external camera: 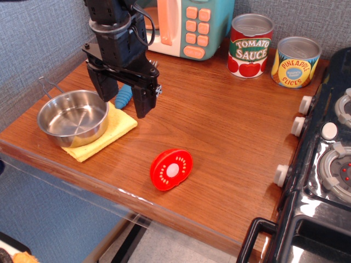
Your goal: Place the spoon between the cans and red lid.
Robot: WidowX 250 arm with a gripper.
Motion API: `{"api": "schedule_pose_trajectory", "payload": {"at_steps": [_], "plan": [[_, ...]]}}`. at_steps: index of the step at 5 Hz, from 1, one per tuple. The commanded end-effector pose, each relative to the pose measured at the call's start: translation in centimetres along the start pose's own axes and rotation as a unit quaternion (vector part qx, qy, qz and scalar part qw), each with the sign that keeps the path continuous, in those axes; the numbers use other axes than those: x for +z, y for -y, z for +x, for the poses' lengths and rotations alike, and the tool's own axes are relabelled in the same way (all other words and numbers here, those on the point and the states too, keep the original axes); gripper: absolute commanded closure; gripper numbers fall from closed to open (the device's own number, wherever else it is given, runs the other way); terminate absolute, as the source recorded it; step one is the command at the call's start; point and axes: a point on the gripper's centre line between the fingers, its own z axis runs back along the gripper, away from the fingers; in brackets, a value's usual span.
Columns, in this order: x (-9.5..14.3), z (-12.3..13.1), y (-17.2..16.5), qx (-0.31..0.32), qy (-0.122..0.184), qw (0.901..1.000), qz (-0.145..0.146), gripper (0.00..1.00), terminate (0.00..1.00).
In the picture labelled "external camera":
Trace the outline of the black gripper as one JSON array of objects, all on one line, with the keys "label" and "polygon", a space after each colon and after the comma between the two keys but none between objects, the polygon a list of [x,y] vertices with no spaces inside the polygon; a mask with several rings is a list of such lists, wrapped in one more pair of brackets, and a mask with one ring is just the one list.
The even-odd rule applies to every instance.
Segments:
[{"label": "black gripper", "polygon": [[120,81],[132,87],[135,111],[144,118],[156,106],[161,92],[159,71],[146,58],[149,43],[142,13],[99,15],[89,19],[96,44],[85,44],[87,70],[99,97],[107,102],[119,91]]}]

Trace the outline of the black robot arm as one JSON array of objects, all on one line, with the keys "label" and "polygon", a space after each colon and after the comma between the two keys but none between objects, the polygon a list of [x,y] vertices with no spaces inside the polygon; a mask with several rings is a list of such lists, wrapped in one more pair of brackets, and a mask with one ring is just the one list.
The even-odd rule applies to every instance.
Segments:
[{"label": "black robot arm", "polygon": [[105,102],[118,94],[118,82],[131,86],[135,111],[144,118],[155,106],[161,86],[159,71],[146,58],[153,43],[145,20],[151,16],[135,1],[85,1],[89,27],[97,43],[85,44],[90,79]]}]

